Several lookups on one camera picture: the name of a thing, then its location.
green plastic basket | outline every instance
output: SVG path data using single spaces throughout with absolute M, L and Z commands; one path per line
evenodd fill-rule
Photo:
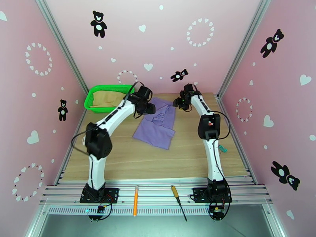
M 115 91 L 121 92 L 123 94 L 127 94 L 130 90 L 131 85 L 97 85 L 92 87 L 89 90 L 89 93 L 86 97 L 84 106 L 86 109 L 91 110 L 95 113 L 109 113 L 112 112 L 116 107 L 103 107 L 103 108 L 91 108 L 90 106 L 93 105 L 93 93 L 103 90 L 103 91 Z

beige cloth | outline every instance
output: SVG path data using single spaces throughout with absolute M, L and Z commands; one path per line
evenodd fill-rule
M 91 107 L 117 107 L 126 94 L 115 91 L 97 91 L 93 93 L 93 105 Z

screwdriver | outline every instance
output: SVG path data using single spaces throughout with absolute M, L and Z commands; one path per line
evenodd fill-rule
M 188 220 L 186 219 L 185 213 L 184 213 L 184 211 L 183 211 L 183 209 L 182 209 L 182 205 L 181 205 L 181 203 L 180 203 L 179 195 L 178 195 L 178 192 L 177 192 L 176 188 L 175 188 L 173 185 L 171 185 L 171 189 L 172 189 L 173 195 L 175 196 L 175 198 L 176 198 L 177 201 L 178 201 L 178 204 L 179 204 L 180 207 L 181 207 L 181 210 L 182 210 L 183 216 L 184 216 L 184 218 L 185 218 L 185 221 L 188 221 Z

orange pen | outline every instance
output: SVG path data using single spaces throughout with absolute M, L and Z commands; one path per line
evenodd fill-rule
M 136 185 L 135 187 L 134 211 L 133 211 L 134 216 L 136 216 L 137 214 L 137 200 L 138 200 L 138 185 Z

wooden table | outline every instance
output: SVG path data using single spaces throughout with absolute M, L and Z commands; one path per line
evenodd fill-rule
M 154 97 L 173 101 L 179 94 L 154 94 Z M 203 94 L 211 110 L 220 111 L 212 93 Z M 84 131 L 89 122 L 97 122 L 107 114 L 87 111 L 80 131 Z M 113 149 L 106 160 L 105 179 L 151 179 L 207 177 L 208 167 L 205 148 L 198 137 L 199 115 L 193 108 L 191 112 L 176 110 L 173 130 L 175 135 L 169 150 L 153 147 L 133 139 L 142 117 L 134 119 L 132 115 L 118 126 L 111 136 Z M 221 116 L 220 137 L 227 134 L 228 127 Z M 82 137 L 77 138 L 76 147 L 86 151 Z M 238 154 L 231 135 L 220 140 L 220 145 L 228 151 L 220 154 L 225 176 L 244 176 L 245 167 Z M 88 180 L 88 156 L 73 150 L 63 180 Z

